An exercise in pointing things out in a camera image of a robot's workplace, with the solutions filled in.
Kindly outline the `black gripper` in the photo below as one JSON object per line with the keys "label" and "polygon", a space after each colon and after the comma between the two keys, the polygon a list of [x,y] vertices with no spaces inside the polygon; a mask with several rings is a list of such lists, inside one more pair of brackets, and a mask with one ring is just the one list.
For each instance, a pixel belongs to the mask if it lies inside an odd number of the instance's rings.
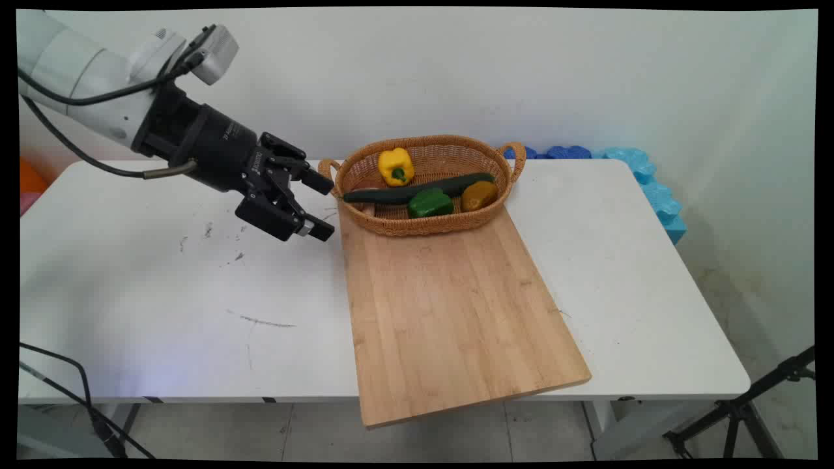
{"label": "black gripper", "polygon": [[[175,84],[157,88],[134,138],[138,154],[167,162],[167,167],[140,172],[138,178],[186,175],[220,192],[248,192],[244,177],[257,149],[268,155],[272,167],[288,172],[290,180],[301,181],[321,195],[334,189],[331,179],[309,165],[303,150],[268,132],[257,134],[208,104],[198,104]],[[236,216],[281,241],[298,235],[325,242],[334,234],[333,225],[293,200],[271,200],[264,193],[245,196]]]}

